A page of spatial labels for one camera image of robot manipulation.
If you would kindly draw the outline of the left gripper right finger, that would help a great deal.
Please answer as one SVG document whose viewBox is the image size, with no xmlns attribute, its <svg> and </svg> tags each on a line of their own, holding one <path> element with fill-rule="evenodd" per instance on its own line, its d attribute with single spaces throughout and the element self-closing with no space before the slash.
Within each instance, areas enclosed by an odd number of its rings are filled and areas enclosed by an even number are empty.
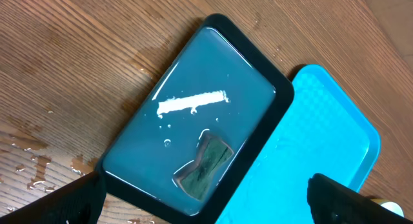
<svg viewBox="0 0 413 224">
<path fill-rule="evenodd" d="M 307 203 L 315 224 L 412 224 L 319 173 L 308 181 Z"/>
</svg>

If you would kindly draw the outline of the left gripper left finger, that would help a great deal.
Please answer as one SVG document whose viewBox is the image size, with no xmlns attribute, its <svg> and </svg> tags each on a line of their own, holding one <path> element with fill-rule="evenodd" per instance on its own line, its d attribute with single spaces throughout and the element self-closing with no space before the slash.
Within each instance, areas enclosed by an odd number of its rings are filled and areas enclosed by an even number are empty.
<svg viewBox="0 0 413 224">
<path fill-rule="evenodd" d="M 1 217 L 1 224 L 97 223 L 105 198 L 103 178 L 91 172 Z"/>
</svg>

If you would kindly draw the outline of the light blue plate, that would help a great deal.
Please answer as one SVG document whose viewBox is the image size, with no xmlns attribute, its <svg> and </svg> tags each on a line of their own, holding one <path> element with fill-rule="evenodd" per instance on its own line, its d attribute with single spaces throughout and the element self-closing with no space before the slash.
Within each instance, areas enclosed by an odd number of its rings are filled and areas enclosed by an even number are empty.
<svg viewBox="0 0 413 224">
<path fill-rule="evenodd" d="M 372 199 L 372 201 L 401 217 L 404 216 L 402 208 L 393 201 L 389 201 L 387 199 L 377 199 L 377 198 Z"/>
</svg>

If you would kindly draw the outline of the green and orange sponge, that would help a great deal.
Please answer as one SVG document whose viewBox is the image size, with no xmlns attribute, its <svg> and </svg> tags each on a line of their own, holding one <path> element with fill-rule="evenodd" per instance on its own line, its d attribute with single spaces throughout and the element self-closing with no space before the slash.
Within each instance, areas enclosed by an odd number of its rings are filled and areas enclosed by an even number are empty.
<svg viewBox="0 0 413 224">
<path fill-rule="evenodd" d="M 223 138 L 209 130 L 202 132 L 196 146 L 195 158 L 176 170 L 172 181 L 186 197 L 203 201 L 217 171 L 232 159 L 233 155 L 234 150 Z"/>
</svg>

